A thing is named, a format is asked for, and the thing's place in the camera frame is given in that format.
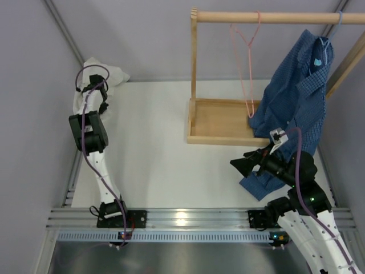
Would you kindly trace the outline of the aluminium corner post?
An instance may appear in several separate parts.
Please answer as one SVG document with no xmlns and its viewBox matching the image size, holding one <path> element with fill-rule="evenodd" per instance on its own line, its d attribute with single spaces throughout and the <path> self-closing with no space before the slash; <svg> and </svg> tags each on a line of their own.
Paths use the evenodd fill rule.
<svg viewBox="0 0 365 274">
<path fill-rule="evenodd" d="M 71 52 L 73 53 L 75 59 L 78 63 L 82 66 L 84 63 L 83 55 L 78 48 L 74 38 L 72 37 L 71 32 L 69 31 L 66 23 L 64 22 L 57 6 L 55 5 L 54 1 L 52 0 L 41 0 L 43 5 L 45 6 L 46 10 L 49 12 L 51 18 L 54 20 L 57 28 L 61 32 L 64 40 L 68 44 Z"/>
</svg>

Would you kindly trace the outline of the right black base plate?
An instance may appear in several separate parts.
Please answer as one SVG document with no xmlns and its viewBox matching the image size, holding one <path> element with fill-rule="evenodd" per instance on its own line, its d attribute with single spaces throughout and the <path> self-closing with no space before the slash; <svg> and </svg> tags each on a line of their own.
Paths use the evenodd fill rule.
<svg viewBox="0 0 365 274">
<path fill-rule="evenodd" d="M 248 210 L 248 220 L 250 228 L 264 231 L 271 228 L 279 228 L 277 223 L 273 223 L 262 209 Z"/>
</svg>

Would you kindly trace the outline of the white shirt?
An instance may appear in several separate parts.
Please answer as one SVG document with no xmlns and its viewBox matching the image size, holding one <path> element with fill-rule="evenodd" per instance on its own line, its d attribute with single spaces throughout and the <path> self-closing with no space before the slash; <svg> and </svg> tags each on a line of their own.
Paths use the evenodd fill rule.
<svg viewBox="0 0 365 274">
<path fill-rule="evenodd" d="M 106 121 L 112 116 L 116 88 L 129 79 L 130 75 L 120 67 L 109 66 L 94 57 L 87 59 L 76 75 L 73 114 L 96 111 Z"/>
</svg>

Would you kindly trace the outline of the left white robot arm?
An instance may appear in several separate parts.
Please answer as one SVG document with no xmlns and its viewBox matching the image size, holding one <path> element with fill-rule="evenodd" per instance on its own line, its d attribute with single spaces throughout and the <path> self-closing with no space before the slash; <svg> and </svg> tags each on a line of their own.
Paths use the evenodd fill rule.
<svg viewBox="0 0 365 274">
<path fill-rule="evenodd" d="M 108 107 L 107 79 L 101 75 L 89 76 L 86 87 L 77 88 L 82 96 L 82 105 L 76 114 L 68 118 L 77 146 L 87 165 L 93 170 L 100 191 L 100 221 L 110 221 L 115 227 L 127 225 L 129 214 L 121 193 L 111 179 L 106 165 L 106 147 L 108 135 L 101 119 Z"/>
</svg>

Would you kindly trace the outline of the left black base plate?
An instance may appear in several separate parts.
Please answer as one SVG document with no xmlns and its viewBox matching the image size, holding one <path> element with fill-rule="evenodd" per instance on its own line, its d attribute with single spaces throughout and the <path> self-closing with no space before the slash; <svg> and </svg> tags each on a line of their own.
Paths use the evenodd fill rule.
<svg viewBox="0 0 365 274">
<path fill-rule="evenodd" d="M 127 228 L 145 228 L 147 222 L 146 210 L 128 210 L 126 217 Z M 124 219 L 121 212 L 106 218 L 106 213 L 101 212 L 96 223 L 98 228 L 124 228 Z"/>
</svg>

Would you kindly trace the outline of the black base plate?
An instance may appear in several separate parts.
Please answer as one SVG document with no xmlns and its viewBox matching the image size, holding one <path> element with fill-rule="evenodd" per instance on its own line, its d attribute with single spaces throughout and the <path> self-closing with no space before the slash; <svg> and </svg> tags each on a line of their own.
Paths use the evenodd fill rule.
<svg viewBox="0 0 365 274">
<path fill-rule="evenodd" d="M 273 223 L 262 209 L 248 210 L 248 220 L 250 228 L 264 231 L 271 228 L 279 228 L 277 223 Z"/>
<path fill-rule="evenodd" d="M 145 228 L 147 222 L 146 210 L 128 210 L 126 217 L 127 228 Z M 98 228 L 124 228 L 124 219 L 121 212 L 106 218 L 106 213 L 101 212 L 96 223 Z"/>
</svg>

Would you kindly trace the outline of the pink wire hanger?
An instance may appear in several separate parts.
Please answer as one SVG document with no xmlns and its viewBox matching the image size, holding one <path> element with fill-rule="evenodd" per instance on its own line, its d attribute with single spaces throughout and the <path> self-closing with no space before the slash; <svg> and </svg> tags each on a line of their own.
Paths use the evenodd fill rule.
<svg viewBox="0 0 365 274">
<path fill-rule="evenodd" d="M 254 106 L 254 99 L 253 99 L 253 77 L 252 77 L 252 44 L 261 27 L 261 18 L 262 18 L 260 11 L 257 10 L 255 13 L 258 15 L 258 26 L 249 41 L 244 37 L 243 33 L 237 28 L 235 23 L 231 23 L 230 29 L 229 29 L 230 38 L 231 38 L 232 45 L 233 45 L 233 52 L 234 52 L 234 56 L 236 59 L 238 76 L 239 76 L 242 92 L 244 95 L 244 102 L 245 102 L 248 118 L 252 118 L 255 114 L 255 106 Z M 247 93 L 246 93 L 246 90 L 244 87 L 243 78 L 242 78 L 242 69 L 241 69 L 241 63 L 240 63 L 239 54 L 238 54 L 238 50 L 237 50 L 235 34 L 238 34 L 241 37 L 242 41 L 244 42 L 244 44 L 246 44 L 246 47 L 248 49 L 248 68 L 249 68 L 249 84 L 250 84 L 249 95 L 250 95 L 250 102 L 251 102 L 250 106 L 249 106 L 248 96 L 247 96 Z"/>
</svg>

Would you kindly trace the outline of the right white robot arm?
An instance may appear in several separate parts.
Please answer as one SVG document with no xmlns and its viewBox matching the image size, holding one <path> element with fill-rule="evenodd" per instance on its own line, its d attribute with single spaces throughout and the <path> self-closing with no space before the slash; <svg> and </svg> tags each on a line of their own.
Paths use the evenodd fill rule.
<svg viewBox="0 0 365 274">
<path fill-rule="evenodd" d="M 267 223 L 285 230 L 311 273 L 360 273 L 338 230 L 327 195 L 315 181 L 317 167 L 313 157 L 297 151 L 286 162 L 269 149 L 247 152 L 230 161 L 244 177 L 258 166 L 259 175 L 273 175 L 291 187 L 286 196 L 267 203 Z"/>
</svg>

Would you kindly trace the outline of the aluminium mounting rail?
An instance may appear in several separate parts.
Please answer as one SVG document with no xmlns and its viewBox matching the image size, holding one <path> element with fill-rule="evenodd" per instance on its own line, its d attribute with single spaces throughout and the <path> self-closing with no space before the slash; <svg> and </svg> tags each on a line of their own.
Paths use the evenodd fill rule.
<svg viewBox="0 0 365 274">
<path fill-rule="evenodd" d="M 130 218 L 135 226 L 148 230 L 247 230 L 250 217 L 246 208 L 151 208 Z M 96 228 L 97 217 L 87 208 L 54 208 L 46 223 L 50 229 Z"/>
</svg>

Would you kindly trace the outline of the blue checked shirt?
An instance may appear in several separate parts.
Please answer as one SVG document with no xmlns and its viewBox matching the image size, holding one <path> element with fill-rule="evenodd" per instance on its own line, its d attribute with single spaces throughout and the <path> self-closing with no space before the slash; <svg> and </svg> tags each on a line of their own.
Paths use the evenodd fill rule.
<svg viewBox="0 0 365 274">
<path fill-rule="evenodd" d="M 311 52 L 318 37 L 305 30 L 276 69 L 254 116 L 248 120 L 256 138 L 269 138 L 276 128 L 288 131 L 298 127 L 302 150 L 315 153 L 326 116 L 326 84 L 334 59 L 309 74 Z"/>
</svg>

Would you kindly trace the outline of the wooden clothes rack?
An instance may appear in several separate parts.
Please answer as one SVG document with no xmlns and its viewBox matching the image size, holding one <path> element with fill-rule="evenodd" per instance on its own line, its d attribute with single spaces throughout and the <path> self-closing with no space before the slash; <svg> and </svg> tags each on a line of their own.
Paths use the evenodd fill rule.
<svg viewBox="0 0 365 274">
<path fill-rule="evenodd" d="M 187 142 L 189 144 L 261 147 L 268 139 L 255 138 L 248 125 L 247 102 L 240 88 L 252 86 L 243 80 L 197 80 L 197 29 L 199 23 L 260 23 L 290 25 L 362 25 L 364 13 L 190 12 L 191 96 Z"/>
</svg>

